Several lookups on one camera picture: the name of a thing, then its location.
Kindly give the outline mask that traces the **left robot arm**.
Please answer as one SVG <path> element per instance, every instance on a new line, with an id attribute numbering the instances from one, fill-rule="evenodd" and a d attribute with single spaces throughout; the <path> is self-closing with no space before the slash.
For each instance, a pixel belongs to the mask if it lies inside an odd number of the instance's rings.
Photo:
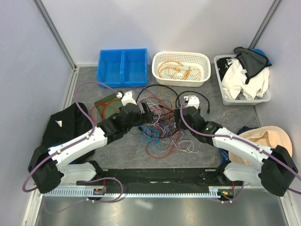
<path id="1" fill-rule="evenodd" d="M 103 173 L 97 167 L 89 162 L 73 164 L 73 161 L 121 139 L 131 128 L 149 122 L 147 116 L 151 111 L 146 103 L 142 106 L 143 110 L 140 110 L 135 102 L 126 103 L 118 113 L 103 119 L 74 139 L 52 147 L 37 147 L 28 166 L 29 177 L 33 179 L 35 188 L 41 194 L 46 194 L 62 184 L 78 181 L 99 185 L 103 181 Z"/>

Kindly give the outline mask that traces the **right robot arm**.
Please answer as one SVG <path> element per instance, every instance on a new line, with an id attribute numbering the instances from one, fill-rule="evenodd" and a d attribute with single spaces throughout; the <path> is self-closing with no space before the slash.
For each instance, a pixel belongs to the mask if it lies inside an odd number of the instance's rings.
<path id="1" fill-rule="evenodd" d="M 284 196 L 294 179 L 300 179 L 288 134 L 277 126 L 251 129 L 240 135 L 213 121 L 205 121 L 195 104 L 181 105 L 175 111 L 179 127 L 187 129 L 201 143 L 229 151 L 230 160 L 219 166 L 216 182 L 260 183 L 268 192 Z"/>

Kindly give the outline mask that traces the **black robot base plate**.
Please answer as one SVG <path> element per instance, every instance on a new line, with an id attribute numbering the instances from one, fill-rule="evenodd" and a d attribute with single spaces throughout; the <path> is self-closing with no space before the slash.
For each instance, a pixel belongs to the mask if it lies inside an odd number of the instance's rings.
<path id="1" fill-rule="evenodd" d="M 116 178 L 125 194 L 183 194 L 208 193 L 209 187 L 242 185 L 231 182 L 215 172 L 215 168 L 149 168 L 149 169 L 103 169 L 94 179 Z"/>

